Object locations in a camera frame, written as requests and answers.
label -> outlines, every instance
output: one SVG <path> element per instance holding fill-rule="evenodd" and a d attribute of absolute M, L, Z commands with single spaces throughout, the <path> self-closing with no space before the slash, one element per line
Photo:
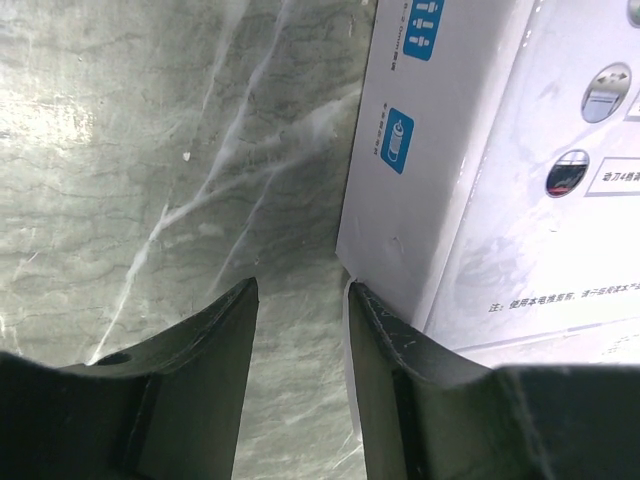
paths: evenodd
<path fill-rule="evenodd" d="M 626 119 L 633 122 L 640 122 L 640 94 L 638 94 L 633 104 L 631 105 Z"/>
<path fill-rule="evenodd" d="M 640 158 L 605 158 L 587 197 L 640 195 Z"/>
<path fill-rule="evenodd" d="M 403 53 L 428 62 L 438 35 L 444 0 L 414 0 L 404 37 Z"/>
<path fill-rule="evenodd" d="M 395 108 L 389 110 L 380 157 L 399 174 L 407 161 L 413 126 L 412 118 Z"/>

cardboard box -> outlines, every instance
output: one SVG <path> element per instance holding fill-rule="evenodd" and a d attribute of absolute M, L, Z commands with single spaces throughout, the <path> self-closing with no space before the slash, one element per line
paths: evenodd
<path fill-rule="evenodd" d="M 379 0 L 350 274 L 488 366 L 601 361 L 624 329 L 595 329 L 640 316 L 639 25 L 636 0 Z"/>

white vein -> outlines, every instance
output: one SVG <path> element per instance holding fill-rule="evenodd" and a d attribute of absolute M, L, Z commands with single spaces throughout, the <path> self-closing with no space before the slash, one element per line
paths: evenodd
<path fill-rule="evenodd" d="M 245 221 L 244 228 L 242 229 L 237 240 L 231 247 L 231 250 L 229 250 L 229 255 L 227 255 L 227 258 L 225 258 L 224 262 L 222 263 L 222 266 L 220 267 L 220 270 L 218 270 L 218 275 L 216 275 L 216 278 L 213 280 L 213 284 L 211 285 L 211 287 L 209 288 L 209 291 L 207 292 L 207 297 L 212 295 L 213 292 L 215 292 L 215 290 L 218 288 L 218 285 L 220 284 L 220 279 L 222 278 L 222 275 L 224 274 L 224 272 L 227 270 L 227 266 L 229 265 L 229 262 L 233 259 L 238 249 L 244 244 L 244 239 L 247 236 L 249 229 L 251 228 L 251 225 L 254 217 L 256 216 L 256 213 L 260 210 L 260 208 L 262 207 L 262 204 L 264 203 L 264 199 L 267 195 L 267 191 L 269 190 L 269 186 L 271 185 L 271 182 L 273 181 L 273 178 L 275 177 L 275 175 L 276 175 L 276 172 L 272 173 L 269 179 L 267 180 L 267 182 L 265 183 L 264 188 L 262 189 L 262 193 L 260 194 L 260 198 L 258 198 L 258 201 L 255 203 L 255 205 L 251 209 L 251 212 L 249 213 L 249 216 Z"/>
<path fill-rule="evenodd" d="M 237 150 L 238 135 L 240 134 L 240 131 L 242 130 L 242 127 L 244 125 L 245 116 L 249 108 L 249 99 L 251 98 L 251 93 L 255 90 L 256 86 L 267 71 L 267 67 L 271 63 L 271 59 L 273 58 L 273 54 L 275 53 L 276 46 L 278 45 L 278 41 L 280 40 L 280 35 L 282 34 L 282 29 L 284 28 L 286 20 L 289 18 L 292 6 L 293 0 L 284 0 L 282 2 L 280 12 L 278 13 L 278 17 L 276 19 L 275 34 L 273 36 L 273 40 L 271 41 L 271 45 L 269 46 L 269 50 L 249 77 L 249 83 L 242 96 L 242 100 L 240 102 L 240 106 L 238 107 L 238 111 L 236 112 L 236 116 L 231 121 L 229 128 L 227 128 L 227 131 L 222 140 L 222 145 L 220 146 L 220 149 L 218 150 L 218 153 L 213 160 L 211 170 L 209 170 L 209 175 L 207 176 L 206 181 L 202 184 L 202 187 L 200 187 L 200 190 L 196 194 L 196 197 L 205 194 L 207 188 L 209 187 L 209 184 L 218 176 L 222 168 L 224 168 L 224 166 L 229 162 L 229 160 L 233 157 L 235 151 Z"/>

circular product image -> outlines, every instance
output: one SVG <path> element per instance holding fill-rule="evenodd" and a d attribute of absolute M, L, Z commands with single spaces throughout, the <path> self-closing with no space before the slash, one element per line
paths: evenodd
<path fill-rule="evenodd" d="M 615 113 L 631 87 L 631 70 L 616 63 L 596 75 L 582 99 L 582 118 L 589 123 L 606 120 Z"/>
<path fill-rule="evenodd" d="M 629 21 L 634 27 L 640 28 L 640 0 L 629 0 Z"/>
<path fill-rule="evenodd" d="M 571 150 L 560 157 L 547 177 L 547 194 L 564 197 L 580 185 L 589 168 L 589 155 L 584 150 Z"/>

printed graphic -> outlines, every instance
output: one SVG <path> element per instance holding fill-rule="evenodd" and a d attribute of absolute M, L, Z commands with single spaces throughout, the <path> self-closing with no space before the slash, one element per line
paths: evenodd
<path fill-rule="evenodd" d="M 640 158 L 605 158 L 587 197 L 640 195 Z"/>
<path fill-rule="evenodd" d="M 443 7 L 444 0 L 413 1 L 402 50 L 405 55 L 425 62 L 431 59 Z"/>
<path fill-rule="evenodd" d="M 553 165 L 547 177 L 547 193 L 550 197 L 564 197 L 580 185 L 589 168 L 589 155 L 583 150 L 565 153 Z"/>
<path fill-rule="evenodd" d="M 629 21 L 634 27 L 640 27 L 640 0 L 629 0 Z"/>
<path fill-rule="evenodd" d="M 404 171 L 407 161 L 413 125 L 413 120 L 404 113 L 395 108 L 389 110 L 380 156 L 399 174 Z"/>
<path fill-rule="evenodd" d="M 627 113 L 627 120 L 632 122 L 640 122 L 640 94 L 636 97 L 635 101 Z"/>

